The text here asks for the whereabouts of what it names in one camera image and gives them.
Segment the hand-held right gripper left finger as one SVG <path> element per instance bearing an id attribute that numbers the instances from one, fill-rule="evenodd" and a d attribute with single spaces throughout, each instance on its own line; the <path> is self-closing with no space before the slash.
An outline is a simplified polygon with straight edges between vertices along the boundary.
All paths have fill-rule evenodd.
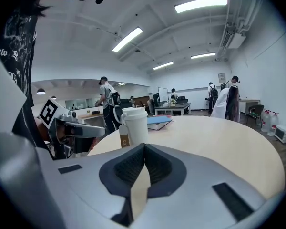
<path id="1" fill-rule="evenodd" d="M 131 187 L 143 167 L 144 145 L 93 156 L 52 160 L 38 148 L 38 166 L 58 215 L 48 219 L 55 229 L 144 229 L 133 219 Z"/>

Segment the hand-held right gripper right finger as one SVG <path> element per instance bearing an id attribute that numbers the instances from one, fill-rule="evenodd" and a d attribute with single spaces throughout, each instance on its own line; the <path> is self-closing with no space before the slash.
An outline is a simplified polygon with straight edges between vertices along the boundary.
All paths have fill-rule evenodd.
<path id="1" fill-rule="evenodd" d="M 147 144 L 145 162 L 160 176 L 148 189 L 135 229 L 257 229 L 284 193 L 269 199 L 219 163 Z"/>

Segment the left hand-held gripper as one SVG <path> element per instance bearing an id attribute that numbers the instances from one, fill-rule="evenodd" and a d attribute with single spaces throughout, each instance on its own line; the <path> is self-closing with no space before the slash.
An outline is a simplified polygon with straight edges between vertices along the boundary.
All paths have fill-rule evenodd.
<path id="1" fill-rule="evenodd" d="M 43 105 L 38 118 L 48 129 L 48 137 L 53 146 L 56 159 L 67 159 L 73 152 L 87 153 L 94 149 L 97 144 L 97 137 L 105 135 L 104 127 L 79 124 L 75 112 L 70 111 L 58 103 L 53 97 L 49 97 Z M 67 122 L 71 122 L 74 129 L 74 151 L 73 148 L 67 145 L 68 135 Z M 57 127 L 65 126 L 64 138 L 60 139 L 57 135 Z"/>

